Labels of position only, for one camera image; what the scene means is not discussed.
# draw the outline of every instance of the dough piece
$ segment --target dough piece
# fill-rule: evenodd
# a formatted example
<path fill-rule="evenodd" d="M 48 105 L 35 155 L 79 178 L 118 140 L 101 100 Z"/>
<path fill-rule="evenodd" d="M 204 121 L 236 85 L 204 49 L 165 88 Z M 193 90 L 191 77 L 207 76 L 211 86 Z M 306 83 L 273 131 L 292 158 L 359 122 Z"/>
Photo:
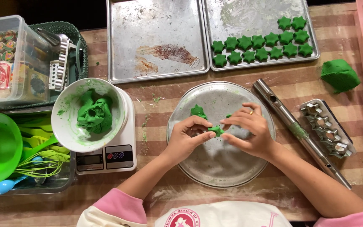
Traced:
<path fill-rule="evenodd" d="M 313 47 L 309 45 L 309 43 L 299 45 L 298 53 L 302 54 L 305 57 L 309 57 L 311 54 L 313 54 Z"/>
<path fill-rule="evenodd" d="M 307 31 L 299 30 L 294 33 L 294 40 L 299 43 L 304 43 L 306 40 L 309 39 L 309 35 L 307 34 Z"/>
<path fill-rule="evenodd" d="M 88 90 L 81 96 L 82 106 L 78 110 L 77 121 L 80 126 L 86 127 L 88 132 L 96 134 L 108 131 L 113 123 L 110 112 L 112 100 L 103 97 L 93 103 L 93 89 Z"/>
<path fill-rule="evenodd" d="M 270 58 L 274 58 L 276 60 L 283 56 L 282 49 L 278 49 L 277 47 L 273 47 L 273 49 L 268 53 L 270 54 Z"/>
<path fill-rule="evenodd" d="M 190 113 L 191 113 L 191 115 L 197 115 L 197 116 L 199 114 L 205 115 L 203 108 L 197 104 L 193 108 L 190 109 Z"/>
<path fill-rule="evenodd" d="M 360 84 L 356 72 L 343 59 L 323 63 L 321 78 L 335 89 L 334 93 L 351 90 Z"/>
<path fill-rule="evenodd" d="M 244 52 L 243 55 L 243 61 L 250 63 L 251 61 L 254 61 L 255 58 L 255 53 L 254 51 L 249 51 L 247 50 L 246 52 Z"/>
<path fill-rule="evenodd" d="M 223 67 L 228 61 L 226 60 L 226 55 L 217 54 L 212 60 L 215 62 L 215 66 Z"/>
<path fill-rule="evenodd" d="M 219 128 L 219 125 L 212 128 L 208 128 L 208 131 L 215 132 L 216 133 L 215 137 L 219 137 L 222 133 L 225 132 L 224 130 Z"/>
<path fill-rule="evenodd" d="M 297 48 L 298 48 L 297 46 L 295 46 L 290 42 L 288 45 L 283 46 L 284 49 L 283 53 L 288 57 L 295 56 Z"/>
<path fill-rule="evenodd" d="M 239 61 L 242 60 L 242 57 L 240 56 L 240 52 L 231 51 L 231 54 L 228 56 L 228 60 L 232 64 L 238 64 Z"/>
<path fill-rule="evenodd" d="M 250 37 L 242 36 L 238 39 L 239 45 L 238 47 L 242 48 L 243 50 L 247 50 L 249 47 L 252 46 L 252 39 Z"/>
<path fill-rule="evenodd" d="M 278 35 L 278 38 L 280 39 L 281 44 L 288 44 L 294 39 L 294 33 L 284 31 L 282 34 Z"/>
<path fill-rule="evenodd" d="M 300 17 L 294 17 L 292 19 L 291 26 L 295 29 L 303 29 L 305 27 L 307 20 L 305 20 L 302 16 Z"/>
<path fill-rule="evenodd" d="M 197 114 L 197 116 L 204 118 L 205 120 L 208 120 L 207 116 L 205 114 Z"/>
<path fill-rule="evenodd" d="M 260 48 L 264 45 L 265 39 L 261 35 L 252 37 L 253 48 Z"/>
<path fill-rule="evenodd" d="M 278 27 L 285 30 L 291 27 L 291 18 L 282 17 L 278 19 Z"/>
<path fill-rule="evenodd" d="M 278 41 L 278 35 L 270 32 L 270 34 L 264 36 L 265 44 L 267 46 L 275 46 L 275 43 Z"/>
<path fill-rule="evenodd" d="M 236 40 L 235 37 L 228 37 L 228 39 L 225 41 L 227 50 L 235 50 L 238 44 L 239 42 Z"/>
<path fill-rule="evenodd" d="M 225 48 L 225 45 L 222 43 L 222 41 L 214 41 L 211 47 L 215 53 L 222 53 L 222 51 Z"/>
<path fill-rule="evenodd" d="M 259 60 L 259 61 L 263 61 L 263 60 L 267 60 L 268 59 L 268 51 L 264 49 L 264 47 L 257 49 L 256 50 L 256 55 L 255 57 Z"/>

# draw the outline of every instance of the table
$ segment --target table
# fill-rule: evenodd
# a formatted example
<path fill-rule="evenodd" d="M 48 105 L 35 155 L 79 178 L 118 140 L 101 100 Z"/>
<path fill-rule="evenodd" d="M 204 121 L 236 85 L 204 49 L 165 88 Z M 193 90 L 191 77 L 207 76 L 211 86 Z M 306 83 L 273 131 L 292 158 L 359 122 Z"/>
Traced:
<path fill-rule="evenodd" d="M 251 89 L 263 78 L 285 106 L 310 130 L 300 116 L 299 106 L 314 98 L 324 99 L 354 141 L 355 156 L 339 160 L 330 157 L 363 199 L 363 74 L 360 63 L 353 12 L 355 3 L 310 7 L 310 15 L 319 42 L 318 60 L 301 63 L 226 71 L 205 75 L 154 80 L 119 85 L 134 102 L 138 167 L 159 155 L 166 147 L 166 125 L 181 96 L 189 88 L 208 81 L 230 81 Z M 106 29 L 82 32 L 88 43 L 89 76 L 107 78 Z M 357 72 L 361 84 L 354 90 L 333 95 L 333 89 L 320 79 L 323 62 L 345 59 Z M 153 101 L 160 97 L 158 103 Z M 276 141 L 314 164 L 310 155 L 273 115 Z M 69 189 L 59 194 L 0 196 L 0 227 L 75 226 L 79 215 L 111 188 L 133 172 L 77 176 Z M 232 189 L 213 189 L 195 183 L 177 167 L 172 168 L 146 197 L 144 207 L 149 226 L 169 209 L 224 200 L 264 202 L 277 206 L 289 220 L 315 220 L 320 215 L 298 188 L 277 168 L 267 168 L 252 182 Z"/>

